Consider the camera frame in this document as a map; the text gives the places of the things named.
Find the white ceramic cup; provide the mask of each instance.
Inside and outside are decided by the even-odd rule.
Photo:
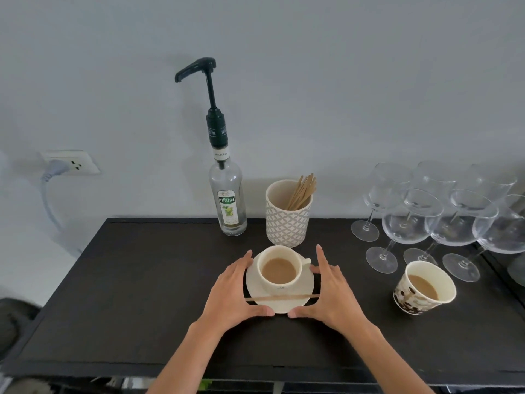
[[[297,188],[297,181],[282,179],[266,189],[266,236],[274,245],[296,247],[305,240],[313,195],[305,207],[284,210]]]
[[[262,269],[272,258],[284,258],[290,261],[296,270],[296,277],[285,284],[275,284],[264,278],[262,275]],[[293,286],[301,276],[303,265],[307,266],[311,262],[312,260],[309,258],[304,258],[299,253],[296,253],[287,246],[276,245],[267,247],[259,254],[256,267],[259,277],[266,288],[266,291],[271,295],[277,295],[282,294],[287,288]]]
[[[419,292],[410,282],[409,275],[417,275],[430,283],[437,292],[437,300]],[[412,261],[394,290],[394,301],[407,314],[419,315],[456,298],[456,285],[437,265],[427,261]]]

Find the dark table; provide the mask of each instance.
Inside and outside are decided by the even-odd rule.
[[[296,251],[314,260],[315,244],[323,245],[366,316],[426,382],[525,385],[525,309],[488,263],[478,262],[476,283],[454,278],[458,294],[451,304],[410,316],[392,300],[408,246],[393,249],[398,270],[380,274],[364,256],[388,238],[382,233],[374,243],[362,242],[350,231],[353,221],[312,219]],[[257,254],[269,245],[263,219],[227,237],[216,219],[109,218],[14,348],[4,373],[156,376],[199,317],[219,273],[247,249]],[[442,247],[436,259],[448,252]],[[375,383],[342,336],[286,315],[252,319],[227,332],[205,377]]]

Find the wall outlet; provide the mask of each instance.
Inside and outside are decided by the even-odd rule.
[[[52,159],[65,161],[69,165],[69,171],[63,175],[95,175],[100,170],[93,163],[91,156],[84,151],[45,151],[40,152],[42,158],[49,163]]]

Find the white saucer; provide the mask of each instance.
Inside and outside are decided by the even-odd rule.
[[[263,286],[261,278],[257,273],[257,258],[253,258],[253,264],[246,270],[246,288],[250,293],[250,297],[264,297],[271,296]],[[310,266],[305,265],[302,268],[301,276],[297,282],[287,289],[282,290],[283,295],[295,294],[312,294],[313,293],[313,273],[310,271]],[[271,300],[266,302],[256,302],[270,307],[276,314],[287,314],[292,308],[303,306],[308,302],[309,298],[300,300]]]

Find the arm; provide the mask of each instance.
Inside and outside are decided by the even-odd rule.
[[[252,263],[250,250],[220,274],[201,317],[190,325],[186,337],[148,394],[197,392],[209,359],[227,330],[251,317],[275,315],[267,306],[251,306],[244,300],[244,271]]]
[[[364,316],[339,266],[328,264],[321,246],[317,245],[319,267],[311,266],[321,274],[321,296],[317,303],[296,307],[290,318],[317,319],[350,342],[363,359],[385,394],[433,394],[425,382],[385,340],[377,326]]]

